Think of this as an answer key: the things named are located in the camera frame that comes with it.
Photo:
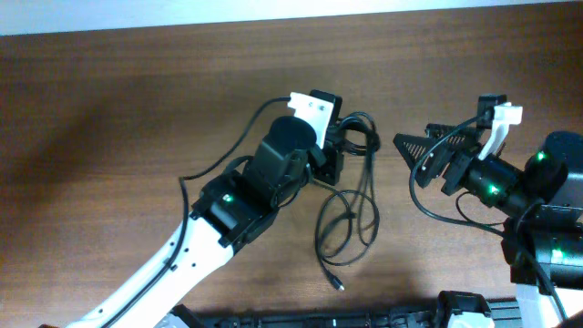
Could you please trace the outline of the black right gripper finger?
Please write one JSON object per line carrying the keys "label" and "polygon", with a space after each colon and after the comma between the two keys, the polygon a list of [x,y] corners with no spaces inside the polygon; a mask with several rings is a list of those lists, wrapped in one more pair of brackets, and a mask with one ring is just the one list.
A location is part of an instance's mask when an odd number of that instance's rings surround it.
{"label": "black right gripper finger", "polygon": [[[444,135],[449,134],[454,128],[455,126],[430,123],[425,127],[425,134],[428,138],[440,139]],[[451,146],[473,145],[481,139],[482,134],[482,129],[472,127],[462,128],[452,135],[447,140],[447,143]]]}
{"label": "black right gripper finger", "polygon": [[431,150],[436,142],[436,138],[400,133],[396,134],[393,140],[410,170],[413,170],[418,162],[421,163],[414,178],[421,188],[427,187],[433,179],[438,178],[454,155],[453,148],[447,142]]}

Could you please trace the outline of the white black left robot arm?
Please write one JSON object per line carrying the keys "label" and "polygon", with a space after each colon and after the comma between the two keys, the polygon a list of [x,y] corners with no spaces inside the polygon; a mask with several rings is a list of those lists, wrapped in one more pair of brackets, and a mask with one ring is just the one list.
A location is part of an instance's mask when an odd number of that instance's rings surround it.
{"label": "white black left robot arm", "polygon": [[277,118],[252,156],[208,182],[166,244],[75,327],[155,327],[274,222],[327,162],[329,119]]}

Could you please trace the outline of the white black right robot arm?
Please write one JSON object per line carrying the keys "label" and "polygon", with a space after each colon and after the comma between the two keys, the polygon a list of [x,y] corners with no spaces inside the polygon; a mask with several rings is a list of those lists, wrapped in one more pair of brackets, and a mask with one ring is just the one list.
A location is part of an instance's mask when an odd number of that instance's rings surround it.
{"label": "white black right robot arm", "polygon": [[411,170],[409,189],[443,178],[506,214],[501,247],[526,327],[553,327],[582,310],[582,137],[550,133],[519,169],[500,158],[502,126],[429,124],[394,145]]}

